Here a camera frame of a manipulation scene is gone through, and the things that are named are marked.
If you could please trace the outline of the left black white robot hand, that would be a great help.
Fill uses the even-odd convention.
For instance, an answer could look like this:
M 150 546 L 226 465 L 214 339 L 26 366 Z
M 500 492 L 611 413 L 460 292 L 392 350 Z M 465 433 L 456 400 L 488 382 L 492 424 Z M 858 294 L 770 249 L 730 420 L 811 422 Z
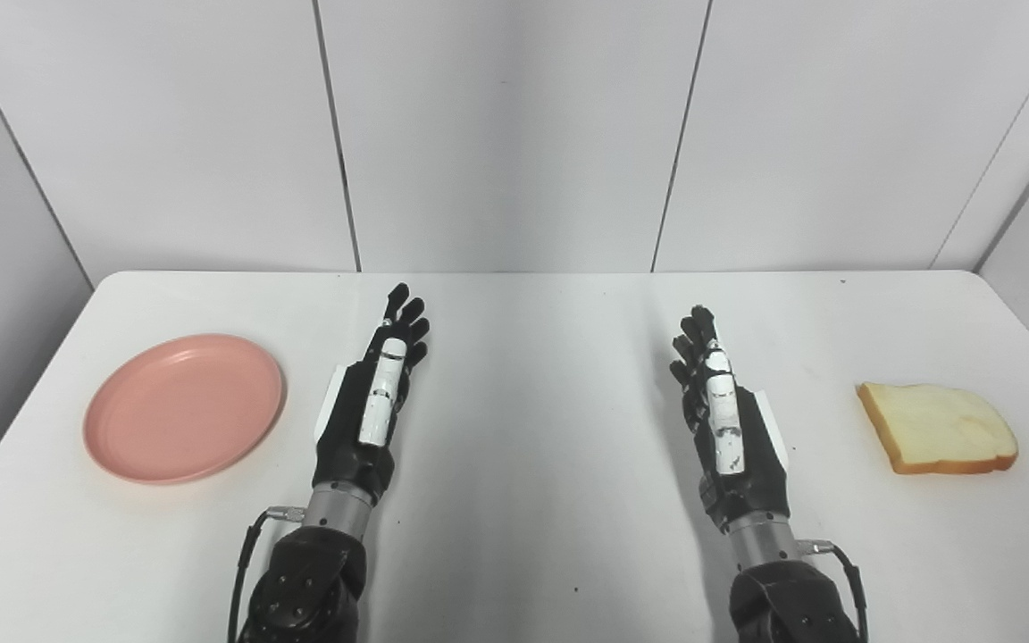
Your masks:
M 363 358 L 339 371 L 327 422 L 318 438 L 312 485 L 354 489 L 376 507 L 395 475 L 397 416 L 411 391 L 415 367 L 428 354 L 430 330 L 423 298 L 405 282 L 389 292 Z

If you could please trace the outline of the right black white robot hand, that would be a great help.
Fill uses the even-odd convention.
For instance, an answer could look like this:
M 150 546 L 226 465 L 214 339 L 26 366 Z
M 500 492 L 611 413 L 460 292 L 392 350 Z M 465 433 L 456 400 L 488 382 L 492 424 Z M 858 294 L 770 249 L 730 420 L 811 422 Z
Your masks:
M 702 467 L 707 516 L 720 530 L 752 514 L 790 517 L 787 472 L 754 392 L 740 385 L 720 343 L 715 315 L 695 305 L 671 342 L 670 372 L 681 387 L 683 420 Z

